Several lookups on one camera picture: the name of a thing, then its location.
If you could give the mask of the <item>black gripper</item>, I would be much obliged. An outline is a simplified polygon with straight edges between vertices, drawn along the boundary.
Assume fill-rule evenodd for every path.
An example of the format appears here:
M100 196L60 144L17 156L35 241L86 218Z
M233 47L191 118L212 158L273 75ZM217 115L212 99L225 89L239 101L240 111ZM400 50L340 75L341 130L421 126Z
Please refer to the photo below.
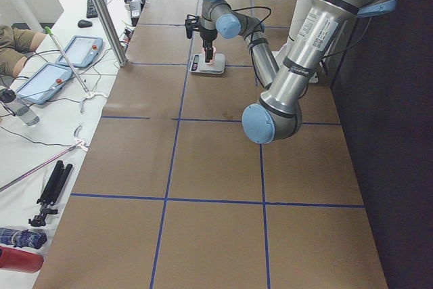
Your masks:
M208 61L211 61L214 57L214 48L212 43L217 38L218 31L214 23L211 20L207 20L205 18L199 19L199 31L200 37L202 38L203 61L204 63L208 63Z

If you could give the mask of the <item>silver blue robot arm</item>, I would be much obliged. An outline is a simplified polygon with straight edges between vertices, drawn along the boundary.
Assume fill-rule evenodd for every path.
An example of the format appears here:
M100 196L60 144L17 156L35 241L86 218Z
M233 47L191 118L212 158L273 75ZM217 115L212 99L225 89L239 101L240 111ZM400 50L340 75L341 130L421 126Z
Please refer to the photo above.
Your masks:
M236 13L225 0L203 0L197 27L205 60L214 54L212 42L241 36L265 90L242 114L244 133L255 143L293 136L302 124L298 100L343 24L352 18L387 14L398 0L310 0L310 10L278 63L259 19Z

